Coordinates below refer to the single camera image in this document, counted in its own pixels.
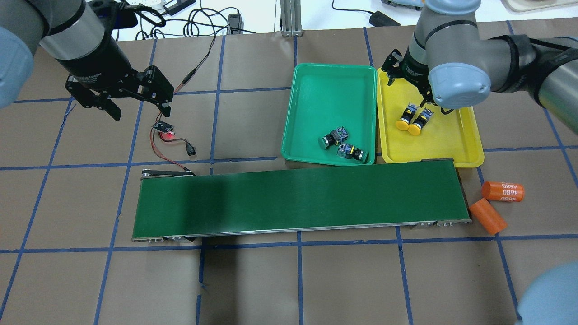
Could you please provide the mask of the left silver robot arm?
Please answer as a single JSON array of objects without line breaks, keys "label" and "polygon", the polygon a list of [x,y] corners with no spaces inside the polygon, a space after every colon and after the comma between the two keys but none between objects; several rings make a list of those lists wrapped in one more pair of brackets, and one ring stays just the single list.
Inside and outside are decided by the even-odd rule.
[{"label": "left silver robot arm", "polygon": [[121,117],[115,98],[149,102],[169,117],[175,89],[156,66],[135,70],[112,36],[136,26],[143,5],[114,0],[3,0],[1,107],[14,103],[33,72],[38,48],[68,72],[65,88],[80,105]]}]

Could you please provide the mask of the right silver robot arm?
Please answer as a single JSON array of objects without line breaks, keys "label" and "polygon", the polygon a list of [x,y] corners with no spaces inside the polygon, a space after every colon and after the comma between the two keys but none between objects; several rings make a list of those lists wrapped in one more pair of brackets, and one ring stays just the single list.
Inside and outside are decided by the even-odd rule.
[{"label": "right silver robot arm", "polygon": [[578,127],[576,37],[502,35],[483,40],[479,0],[426,0],[405,54],[393,50],[381,69],[405,79],[426,103],[456,110],[491,92],[526,91],[573,132]]}]

